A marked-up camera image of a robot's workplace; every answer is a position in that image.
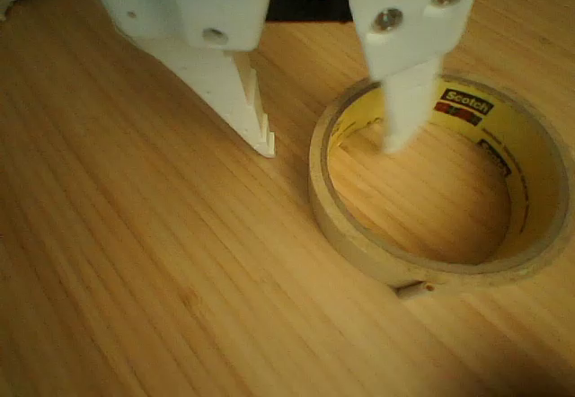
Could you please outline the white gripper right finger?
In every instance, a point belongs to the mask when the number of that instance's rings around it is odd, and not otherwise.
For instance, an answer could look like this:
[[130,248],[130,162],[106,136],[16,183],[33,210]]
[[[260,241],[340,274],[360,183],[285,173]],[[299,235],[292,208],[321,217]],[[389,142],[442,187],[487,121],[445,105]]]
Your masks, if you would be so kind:
[[349,0],[370,78],[384,95],[383,148],[404,148],[429,120],[444,56],[474,0]]

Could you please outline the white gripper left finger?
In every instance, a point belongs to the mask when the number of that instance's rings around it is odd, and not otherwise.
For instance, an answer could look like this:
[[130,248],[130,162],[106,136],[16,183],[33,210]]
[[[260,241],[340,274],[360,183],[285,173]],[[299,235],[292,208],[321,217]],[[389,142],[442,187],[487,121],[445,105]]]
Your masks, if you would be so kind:
[[197,49],[183,40],[144,40],[143,50],[175,73],[257,153],[275,155],[275,134],[246,52]]

